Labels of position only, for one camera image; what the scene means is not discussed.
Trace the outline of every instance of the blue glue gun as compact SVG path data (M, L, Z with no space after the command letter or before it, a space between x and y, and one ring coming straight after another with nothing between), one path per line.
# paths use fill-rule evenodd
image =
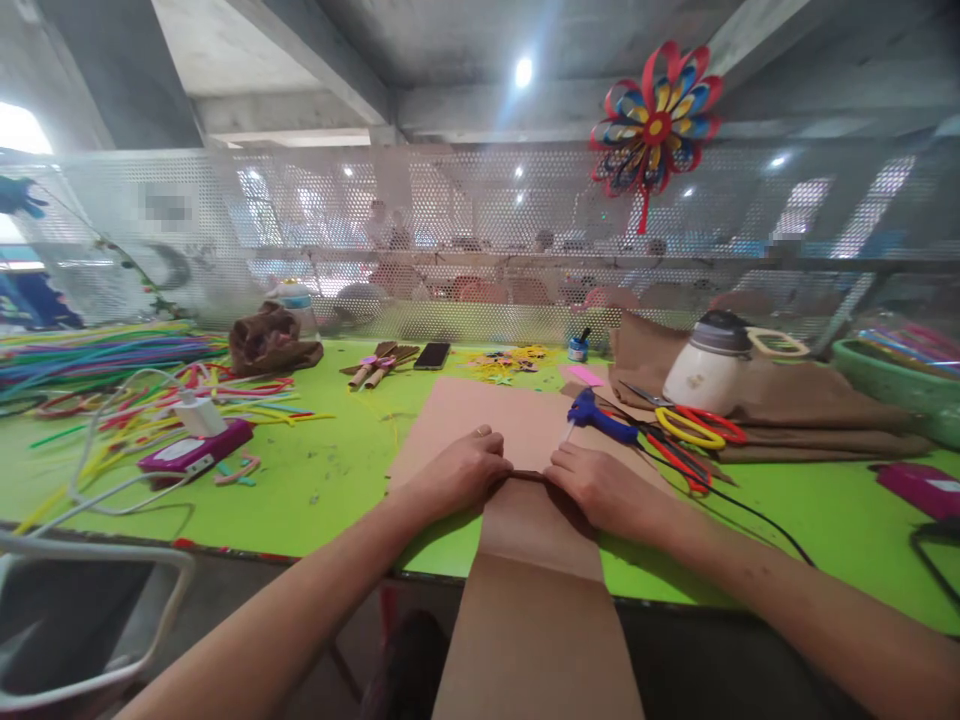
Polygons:
M577 427L593 425L597 430L618 443L636 445L640 431L630 425L617 422L609 415L604 415L597 407L597 399L591 388L586 388L573 401L567 420Z

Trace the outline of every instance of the concrete ceiling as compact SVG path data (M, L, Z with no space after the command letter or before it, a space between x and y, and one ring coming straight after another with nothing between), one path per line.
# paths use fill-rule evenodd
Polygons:
M88 116L78 147L138 147L144 123L150 147L203 142L197 125L288 146L583 142L667 39L710 47L721 138L945 134L960 117L956 0L122 0L136 33L118 0L85 0L100 10L83 32L75 0L32 1L42 15L0 1L0 97L48 124Z
M153 0L153 6L192 97L323 87L224 0Z
M665 38L706 43L741 0L309 0L401 89L636 75Z

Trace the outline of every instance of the pink box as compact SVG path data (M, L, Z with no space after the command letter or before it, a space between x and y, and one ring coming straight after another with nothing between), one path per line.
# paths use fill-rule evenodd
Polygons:
M960 482L929 465L871 465L877 482L935 520L960 516Z

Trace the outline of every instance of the pink power bank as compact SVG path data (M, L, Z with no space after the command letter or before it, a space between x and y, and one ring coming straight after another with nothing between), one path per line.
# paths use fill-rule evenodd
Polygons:
M877 482L934 520L960 516L960 481L942 470L916 463L871 465Z
M145 473L187 473L196 480L252 437L253 425L246 420L227 420L227 429L219 435L184 438L137 461L137 467ZM163 490L178 482L180 477L171 475L152 479L150 486Z

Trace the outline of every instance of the smartphone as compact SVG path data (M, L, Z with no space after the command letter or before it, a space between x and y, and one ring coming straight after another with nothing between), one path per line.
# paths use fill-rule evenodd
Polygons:
M420 357L413 364L414 370L440 370L447 361L450 343L427 343Z

